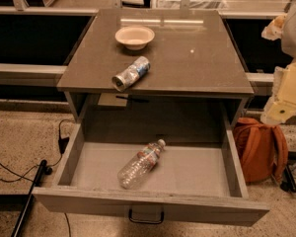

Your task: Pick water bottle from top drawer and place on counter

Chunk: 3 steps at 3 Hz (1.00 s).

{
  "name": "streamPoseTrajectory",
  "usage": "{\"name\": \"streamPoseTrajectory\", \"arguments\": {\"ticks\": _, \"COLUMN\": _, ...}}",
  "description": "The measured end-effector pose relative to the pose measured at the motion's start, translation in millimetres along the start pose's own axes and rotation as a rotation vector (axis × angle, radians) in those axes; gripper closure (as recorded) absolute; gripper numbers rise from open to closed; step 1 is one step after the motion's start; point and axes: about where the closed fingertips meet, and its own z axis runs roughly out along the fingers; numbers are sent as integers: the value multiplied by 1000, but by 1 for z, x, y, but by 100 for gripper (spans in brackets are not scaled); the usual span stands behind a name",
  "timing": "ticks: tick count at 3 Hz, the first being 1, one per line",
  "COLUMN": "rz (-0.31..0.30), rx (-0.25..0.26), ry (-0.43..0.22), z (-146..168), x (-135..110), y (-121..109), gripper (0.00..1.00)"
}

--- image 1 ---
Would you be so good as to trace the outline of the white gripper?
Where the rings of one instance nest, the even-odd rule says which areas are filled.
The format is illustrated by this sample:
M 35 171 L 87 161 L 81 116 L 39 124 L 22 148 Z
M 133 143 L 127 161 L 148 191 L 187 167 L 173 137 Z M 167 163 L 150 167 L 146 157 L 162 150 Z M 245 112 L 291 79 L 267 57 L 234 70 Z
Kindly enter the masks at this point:
M 296 114 L 296 59 L 285 68 L 275 67 L 273 94 L 276 101 L 266 102 L 260 121 L 268 125 L 286 123 Z

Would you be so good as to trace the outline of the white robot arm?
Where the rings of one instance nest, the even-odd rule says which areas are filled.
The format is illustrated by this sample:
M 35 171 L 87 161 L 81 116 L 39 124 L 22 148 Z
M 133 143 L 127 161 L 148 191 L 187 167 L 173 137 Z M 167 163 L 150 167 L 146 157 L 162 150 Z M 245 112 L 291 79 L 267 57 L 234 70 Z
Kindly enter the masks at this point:
M 281 50 L 293 58 L 285 68 L 275 67 L 272 95 L 260 117 L 263 123 L 278 125 L 296 114 L 296 1 L 287 13 L 274 18 L 261 36 L 267 40 L 281 40 Z

